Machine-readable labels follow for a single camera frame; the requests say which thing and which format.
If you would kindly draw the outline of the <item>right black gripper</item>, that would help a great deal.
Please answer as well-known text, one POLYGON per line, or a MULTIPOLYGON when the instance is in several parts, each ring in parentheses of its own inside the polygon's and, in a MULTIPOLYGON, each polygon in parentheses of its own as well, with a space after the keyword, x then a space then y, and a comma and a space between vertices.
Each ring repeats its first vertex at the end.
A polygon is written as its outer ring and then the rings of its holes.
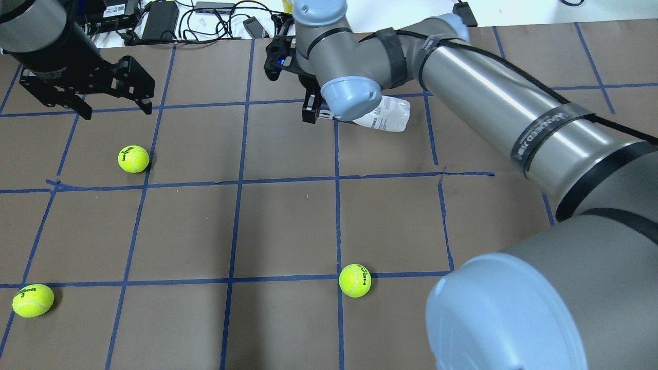
POLYGON ((305 98, 301 110, 303 122, 315 124, 319 119, 332 120, 334 119, 334 113, 331 112, 327 102, 322 97, 317 78, 312 73, 303 70, 298 63, 293 39, 293 36, 281 35, 272 38, 272 41, 265 48, 265 75, 270 81, 277 81, 282 71, 297 75, 305 89, 305 98))

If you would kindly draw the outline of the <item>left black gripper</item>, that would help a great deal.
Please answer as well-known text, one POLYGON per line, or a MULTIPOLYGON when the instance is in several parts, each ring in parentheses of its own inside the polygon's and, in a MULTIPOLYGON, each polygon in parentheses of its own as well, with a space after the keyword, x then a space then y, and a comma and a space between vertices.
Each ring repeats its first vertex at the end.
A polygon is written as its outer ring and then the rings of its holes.
POLYGON ((42 49, 19 53, 19 62, 20 85, 46 107, 70 108, 90 120, 93 110, 82 95, 106 94, 152 113, 155 80, 132 56, 110 63, 94 49, 42 49))

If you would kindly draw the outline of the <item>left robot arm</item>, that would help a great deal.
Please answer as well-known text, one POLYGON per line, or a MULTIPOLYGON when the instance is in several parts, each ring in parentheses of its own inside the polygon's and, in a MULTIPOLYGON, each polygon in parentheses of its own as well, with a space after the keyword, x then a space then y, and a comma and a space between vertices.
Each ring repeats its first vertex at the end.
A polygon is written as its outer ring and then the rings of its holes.
POLYGON ((23 66, 20 85, 45 107, 89 120, 93 110, 83 96, 106 94, 152 113, 153 77, 132 56, 104 59, 57 1, 2 1, 1 45, 23 66))

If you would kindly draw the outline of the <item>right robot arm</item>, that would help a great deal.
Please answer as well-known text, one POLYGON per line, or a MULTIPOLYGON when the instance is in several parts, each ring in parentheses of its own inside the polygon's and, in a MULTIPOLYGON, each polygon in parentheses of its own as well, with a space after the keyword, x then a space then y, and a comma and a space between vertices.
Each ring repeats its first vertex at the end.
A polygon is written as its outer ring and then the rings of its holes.
POLYGON ((425 322, 438 369, 656 369, 656 137, 604 119, 471 44, 466 16, 358 38, 345 1, 296 1, 266 47, 271 81, 294 73, 304 122, 374 123, 409 81, 556 203, 556 225, 440 279, 425 322))

